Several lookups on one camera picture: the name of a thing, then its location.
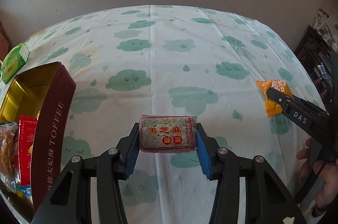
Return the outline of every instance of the brown snack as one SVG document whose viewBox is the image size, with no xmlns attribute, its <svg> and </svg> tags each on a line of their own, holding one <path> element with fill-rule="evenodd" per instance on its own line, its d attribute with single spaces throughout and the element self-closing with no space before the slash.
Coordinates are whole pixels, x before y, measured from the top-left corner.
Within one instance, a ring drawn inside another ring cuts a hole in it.
<svg viewBox="0 0 338 224">
<path fill-rule="evenodd" d="M 141 115 L 140 150 L 152 153 L 196 150 L 196 120 L 196 116 Z"/>
<path fill-rule="evenodd" d="M 18 126 L 6 124 L 0 126 L 0 179 L 11 191 L 14 187 L 13 145 Z"/>
</svg>

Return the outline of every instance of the red snack packet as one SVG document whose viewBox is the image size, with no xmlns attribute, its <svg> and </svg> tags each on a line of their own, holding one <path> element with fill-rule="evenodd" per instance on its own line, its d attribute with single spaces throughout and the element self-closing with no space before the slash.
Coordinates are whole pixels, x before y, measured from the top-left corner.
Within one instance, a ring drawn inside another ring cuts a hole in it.
<svg viewBox="0 0 338 224">
<path fill-rule="evenodd" d="M 20 186 L 30 185 L 31 147 L 37 124 L 38 120 L 36 118 L 20 116 L 18 141 L 19 179 L 17 179 Z"/>
</svg>

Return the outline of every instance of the metal screw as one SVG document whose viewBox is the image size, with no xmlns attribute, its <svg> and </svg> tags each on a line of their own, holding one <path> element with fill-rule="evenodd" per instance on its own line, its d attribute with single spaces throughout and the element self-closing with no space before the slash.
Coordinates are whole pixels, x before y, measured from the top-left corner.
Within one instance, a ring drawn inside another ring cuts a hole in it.
<svg viewBox="0 0 338 224">
<path fill-rule="evenodd" d="M 219 152 L 220 154 L 227 154 L 227 153 L 228 153 L 228 150 L 227 150 L 226 148 L 221 147 L 221 148 L 218 149 L 218 152 Z"/>
<path fill-rule="evenodd" d="M 118 151 L 119 151 L 119 150 L 116 149 L 116 148 L 110 148 L 110 149 L 108 150 L 108 153 L 109 153 L 109 154 L 116 154 Z"/>
<path fill-rule="evenodd" d="M 259 156 L 256 156 L 256 161 L 258 162 L 258 163 L 263 163 L 264 162 L 264 158 L 263 157 L 261 157 L 260 155 Z"/>
<path fill-rule="evenodd" d="M 72 162 L 73 163 L 79 162 L 80 160 L 81 160 L 81 157 L 78 156 L 78 155 L 72 157 Z"/>
</svg>

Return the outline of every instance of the blue gripper pad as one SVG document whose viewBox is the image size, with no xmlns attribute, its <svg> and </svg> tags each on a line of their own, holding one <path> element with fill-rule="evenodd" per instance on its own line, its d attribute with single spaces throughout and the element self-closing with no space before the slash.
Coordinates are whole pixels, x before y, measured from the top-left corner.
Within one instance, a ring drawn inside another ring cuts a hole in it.
<svg viewBox="0 0 338 224">
<path fill-rule="evenodd" d="M 134 172 L 137 157 L 139 155 L 139 133 L 137 132 L 134 139 L 131 141 L 130 148 L 125 159 L 125 171 L 124 175 L 128 179 Z"/>
<path fill-rule="evenodd" d="M 197 134 L 197 155 L 199 163 L 202 168 L 202 173 L 205 174 L 207 179 L 210 179 L 212 175 L 210 157 L 202 140 L 201 134 L 199 133 L 199 131 L 196 131 L 196 134 Z"/>
</svg>

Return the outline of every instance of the tablecloth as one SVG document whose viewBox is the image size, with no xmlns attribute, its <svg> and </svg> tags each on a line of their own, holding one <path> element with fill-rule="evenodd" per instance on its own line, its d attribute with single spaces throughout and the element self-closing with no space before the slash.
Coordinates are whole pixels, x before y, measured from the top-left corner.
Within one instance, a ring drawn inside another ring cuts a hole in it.
<svg viewBox="0 0 338 224">
<path fill-rule="evenodd" d="M 76 82 L 62 166 L 116 146 L 141 114 L 197 115 L 220 146 L 264 156 L 295 190 L 295 155 L 308 136 L 281 114 L 267 116 L 256 81 L 285 79 L 294 95 L 323 104 L 288 46 L 257 20 L 198 7 L 126 7 L 69 19 L 26 44 L 31 53 L 20 73 L 61 61 Z M 0 84 L 1 99 L 9 85 Z M 202 174 L 196 152 L 140 152 L 120 188 L 130 224 L 188 224 L 208 223 L 216 184 Z M 241 181 L 238 223 L 244 193 Z M 98 223 L 95 183 L 92 194 Z"/>
</svg>

